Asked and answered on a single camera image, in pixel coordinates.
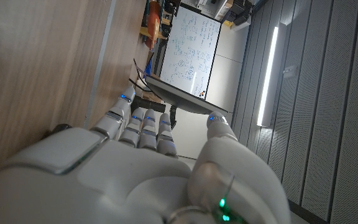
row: robotic hand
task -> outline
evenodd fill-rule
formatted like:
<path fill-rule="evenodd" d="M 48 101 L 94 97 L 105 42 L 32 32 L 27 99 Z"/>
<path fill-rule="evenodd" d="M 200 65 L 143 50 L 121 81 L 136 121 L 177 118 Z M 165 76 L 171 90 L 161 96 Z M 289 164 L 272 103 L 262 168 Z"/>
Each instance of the robotic hand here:
<path fill-rule="evenodd" d="M 70 128 L 9 158 L 0 170 L 0 223 L 289 224 L 276 175 L 240 144 L 221 114 L 194 169 L 179 161 L 163 114 L 136 109 L 129 87 L 90 131 Z"/>

